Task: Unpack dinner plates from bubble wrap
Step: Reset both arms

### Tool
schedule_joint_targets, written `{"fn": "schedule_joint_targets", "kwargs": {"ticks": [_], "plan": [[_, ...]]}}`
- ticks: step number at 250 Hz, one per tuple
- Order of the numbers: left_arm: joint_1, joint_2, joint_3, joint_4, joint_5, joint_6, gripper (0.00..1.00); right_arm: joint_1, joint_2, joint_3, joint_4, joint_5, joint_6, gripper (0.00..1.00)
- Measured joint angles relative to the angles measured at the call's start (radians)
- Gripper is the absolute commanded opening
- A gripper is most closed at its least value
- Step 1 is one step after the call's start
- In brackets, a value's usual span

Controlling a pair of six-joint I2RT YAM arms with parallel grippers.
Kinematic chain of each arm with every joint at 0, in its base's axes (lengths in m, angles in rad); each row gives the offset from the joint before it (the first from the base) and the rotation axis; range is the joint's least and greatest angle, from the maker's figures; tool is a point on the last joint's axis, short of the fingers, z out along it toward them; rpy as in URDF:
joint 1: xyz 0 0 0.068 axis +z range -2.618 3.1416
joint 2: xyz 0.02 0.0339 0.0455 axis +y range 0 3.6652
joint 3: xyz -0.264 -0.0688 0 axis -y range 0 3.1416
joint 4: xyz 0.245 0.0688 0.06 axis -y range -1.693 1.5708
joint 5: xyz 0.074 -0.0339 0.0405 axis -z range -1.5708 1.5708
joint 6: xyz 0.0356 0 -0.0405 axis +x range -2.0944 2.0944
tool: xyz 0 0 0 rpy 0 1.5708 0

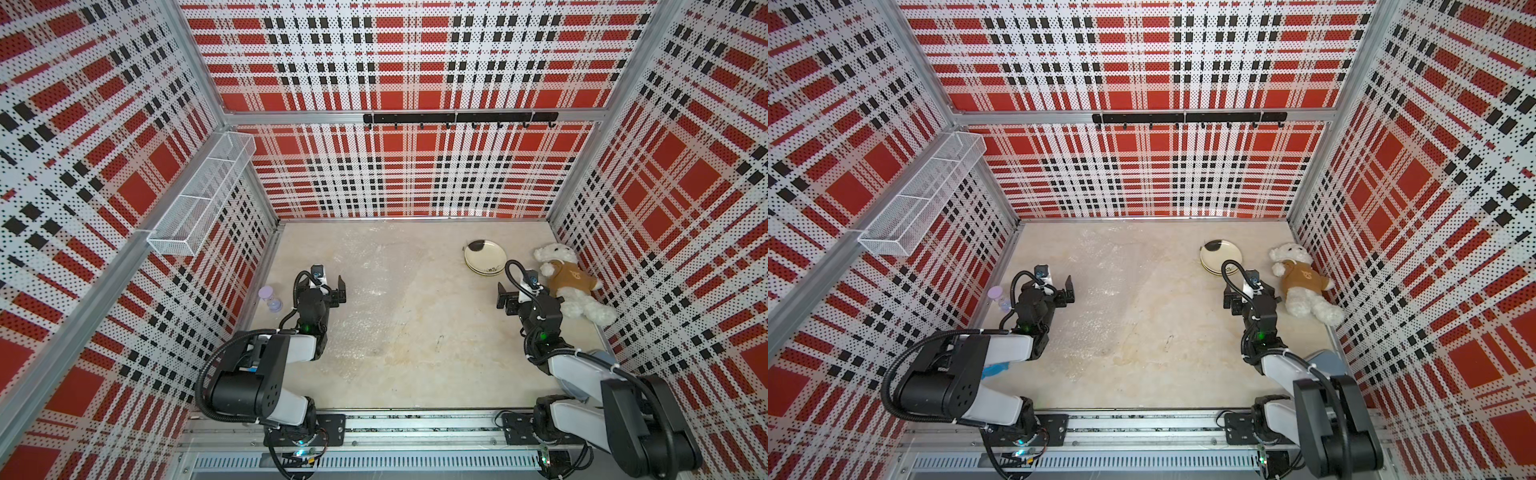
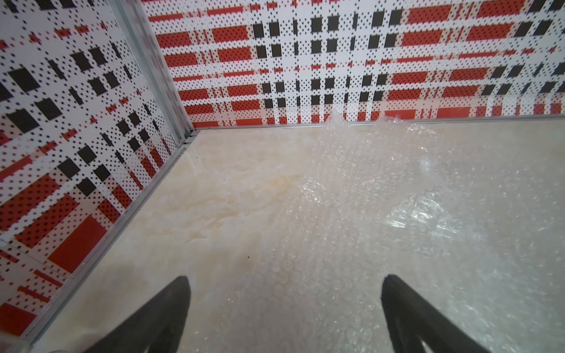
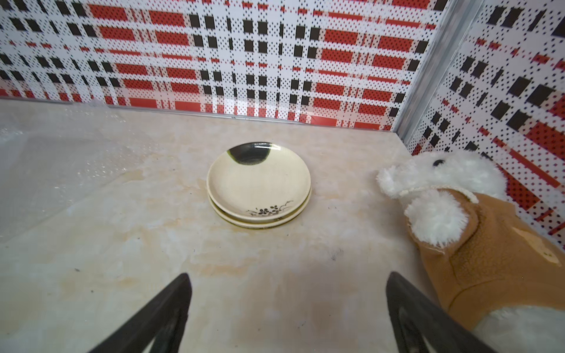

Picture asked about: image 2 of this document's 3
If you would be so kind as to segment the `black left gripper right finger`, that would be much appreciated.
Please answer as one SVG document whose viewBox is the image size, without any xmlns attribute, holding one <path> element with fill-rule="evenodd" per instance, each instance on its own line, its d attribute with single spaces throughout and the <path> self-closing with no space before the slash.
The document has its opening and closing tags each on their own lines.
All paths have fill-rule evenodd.
<svg viewBox="0 0 565 353">
<path fill-rule="evenodd" d="M 381 302 L 395 352 L 486 352 L 399 276 L 385 277 Z"/>
</svg>

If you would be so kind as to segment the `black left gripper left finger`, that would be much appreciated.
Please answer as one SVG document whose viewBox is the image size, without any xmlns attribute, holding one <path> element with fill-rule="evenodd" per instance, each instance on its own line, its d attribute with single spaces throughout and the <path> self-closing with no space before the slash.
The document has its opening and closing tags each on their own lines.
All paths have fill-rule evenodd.
<svg viewBox="0 0 565 353">
<path fill-rule="evenodd" d="M 87 352 L 176 352 L 191 302 L 186 276 L 179 276 Z"/>
</svg>

